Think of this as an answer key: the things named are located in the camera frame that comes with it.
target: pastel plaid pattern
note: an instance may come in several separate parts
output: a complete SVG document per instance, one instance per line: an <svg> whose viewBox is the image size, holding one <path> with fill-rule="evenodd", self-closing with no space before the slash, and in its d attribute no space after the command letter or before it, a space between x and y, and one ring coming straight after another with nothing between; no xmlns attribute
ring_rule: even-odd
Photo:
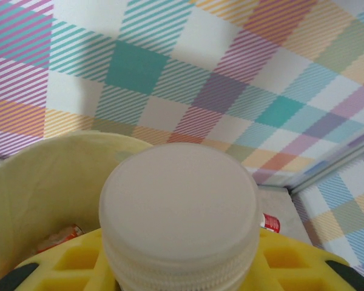
<svg viewBox="0 0 364 291"><path fill-rule="evenodd" d="M0 157L73 130L307 175L364 130L364 1L0 0Z"/></svg>
<svg viewBox="0 0 364 291"><path fill-rule="evenodd" d="M364 275L364 159L293 197L313 245Z"/></svg>

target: checkered wall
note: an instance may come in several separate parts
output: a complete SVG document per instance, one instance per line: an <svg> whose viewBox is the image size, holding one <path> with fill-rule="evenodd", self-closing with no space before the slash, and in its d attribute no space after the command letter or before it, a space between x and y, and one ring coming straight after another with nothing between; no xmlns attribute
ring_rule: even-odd
<svg viewBox="0 0 364 291"><path fill-rule="evenodd" d="M312 243L364 275L364 159L293 199Z"/></svg>
<svg viewBox="0 0 364 291"><path fill-rule="evenodd" d="M0 156L90 129L280 185L364 129L364 0L0 0Z"/></svg>

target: yellow foam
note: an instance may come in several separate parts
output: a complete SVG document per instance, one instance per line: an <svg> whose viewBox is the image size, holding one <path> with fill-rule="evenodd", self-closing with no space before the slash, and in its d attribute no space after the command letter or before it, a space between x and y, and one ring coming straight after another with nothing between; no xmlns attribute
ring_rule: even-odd
<svg viewBox="0 0 364 291"><path fill-rule="evenodd" d="M240 291L353 291L326 263L339 256L260 230L259 248ZM39 267L17 291L113 291L115 279L101 244L101 230L65 242L19 266Z"/></svg>

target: round cap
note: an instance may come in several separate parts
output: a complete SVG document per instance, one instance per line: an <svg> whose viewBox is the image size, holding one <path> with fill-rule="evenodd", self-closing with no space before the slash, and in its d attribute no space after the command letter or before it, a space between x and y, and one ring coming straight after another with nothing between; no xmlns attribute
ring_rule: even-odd
<svg viewBox="0 0 364 291"><path fill-rule="evenodd" d="M122 162L104 185L99 211L111 244L166 261L235 255L261 216L246 169L188 143L155 146Z"/></svg>

